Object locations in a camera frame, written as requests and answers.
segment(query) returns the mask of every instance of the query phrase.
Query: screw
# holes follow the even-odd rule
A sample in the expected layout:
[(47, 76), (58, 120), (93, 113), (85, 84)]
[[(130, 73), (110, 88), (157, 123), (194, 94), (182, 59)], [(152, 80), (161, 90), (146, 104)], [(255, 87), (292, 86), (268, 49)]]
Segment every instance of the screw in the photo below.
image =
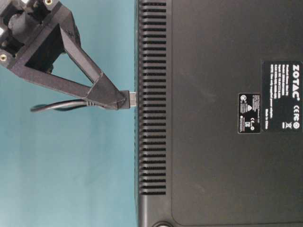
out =
[(53, 0), (45, 0), (45, 3), (46, 3), (46, 5), (52, 5), (52, 3), (53, 3)]
[(5, 54), (0, 55), (0, 61), (6, 61), (8, 57)]

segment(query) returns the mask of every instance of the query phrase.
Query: vent grille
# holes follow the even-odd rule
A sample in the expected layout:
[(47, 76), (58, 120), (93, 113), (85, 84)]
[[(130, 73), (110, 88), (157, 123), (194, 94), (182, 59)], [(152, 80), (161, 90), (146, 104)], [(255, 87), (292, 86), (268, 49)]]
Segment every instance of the vent grille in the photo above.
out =
[(139, 8), (139, 191), (166, 194), (167, 4), (141, 0)]

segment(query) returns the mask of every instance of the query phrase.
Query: product label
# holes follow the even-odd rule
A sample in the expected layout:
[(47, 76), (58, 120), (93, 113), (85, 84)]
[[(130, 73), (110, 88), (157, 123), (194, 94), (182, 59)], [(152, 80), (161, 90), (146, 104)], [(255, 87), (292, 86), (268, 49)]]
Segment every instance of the product label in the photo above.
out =
[(301, 61), (264, 61), (262, 131), (302, 132)]
[(239, 133), (260, 133), (260, 94), (239, 94)]

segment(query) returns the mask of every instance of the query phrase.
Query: cable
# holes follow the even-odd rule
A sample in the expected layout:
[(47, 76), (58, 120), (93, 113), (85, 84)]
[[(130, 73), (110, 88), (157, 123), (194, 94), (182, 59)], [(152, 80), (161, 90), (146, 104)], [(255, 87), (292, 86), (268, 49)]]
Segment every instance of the cable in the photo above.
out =
[(77, 100), (70, 100), (70, 101), (64, 101), (59, 103), (53, 103), (50, 105), (36, 105), (33, 108), (31, 108), (31, 112), (37, 113), (47, 110), (56, 110), (56, 111), (70, 111), (75, 110), (78, 108), (83, 108), (87, 106), (95, 106), (94, 103), (87, 102), (82, 99)]

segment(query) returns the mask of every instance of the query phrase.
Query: small label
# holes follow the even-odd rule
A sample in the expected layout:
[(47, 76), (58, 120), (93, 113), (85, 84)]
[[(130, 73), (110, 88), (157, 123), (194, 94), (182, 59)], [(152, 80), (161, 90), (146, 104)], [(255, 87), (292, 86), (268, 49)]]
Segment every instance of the small label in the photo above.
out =
[(263, 132), (302, 132), (302, 72), (300, 61), (263, 62)]
[(260, 94), (239, 94), (239, 133), (260, 133)]

